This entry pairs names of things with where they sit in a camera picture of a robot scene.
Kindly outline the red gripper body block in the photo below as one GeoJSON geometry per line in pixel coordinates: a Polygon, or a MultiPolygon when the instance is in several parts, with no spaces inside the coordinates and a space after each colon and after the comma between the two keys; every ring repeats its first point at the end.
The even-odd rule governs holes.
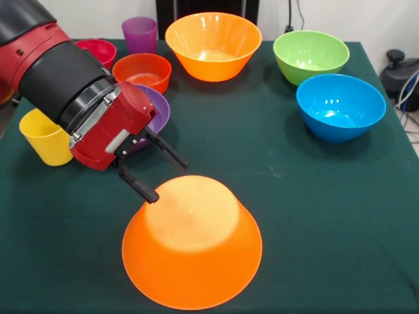
{"type": "Polygon", "coordinates": [[[116,150],[138,135],[156,114],[147,95],[122,82],[107,94],[70,137],[70,151],[86,167],[104,171],[117,157],[116,150]]]}

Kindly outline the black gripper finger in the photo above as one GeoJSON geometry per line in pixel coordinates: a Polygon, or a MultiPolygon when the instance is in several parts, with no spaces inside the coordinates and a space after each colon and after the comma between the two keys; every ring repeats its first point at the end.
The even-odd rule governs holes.
{"type": "Polygon", "coordinates": [[[147,203],[156,203],[159,200],[160,197],[156,191],[147,183],[137,178],[124,164],[119,164],[117,171],[119,176],[141,195],[147,203]]]}
{"type": "Polygon", "coordinates": [[[155,133],[149,127],[143,129],[145,137],[154,145],[156,145],[163,157],[175,169],[187,169],[189,166],[188,161],[182,158],[159,134],[155,133]]]}

